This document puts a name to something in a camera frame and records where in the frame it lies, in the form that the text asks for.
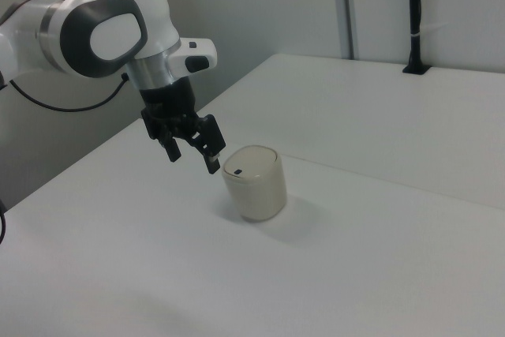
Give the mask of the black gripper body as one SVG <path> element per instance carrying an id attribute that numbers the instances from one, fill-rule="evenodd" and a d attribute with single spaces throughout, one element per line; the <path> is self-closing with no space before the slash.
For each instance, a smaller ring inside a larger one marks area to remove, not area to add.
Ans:
<path id="1" fill-rule="evenodd" d="M 141 90 L 140 95 L 150 118 L 196 118 L 196 99 L 189 78 L 181 78 L 162 88 Z"/>

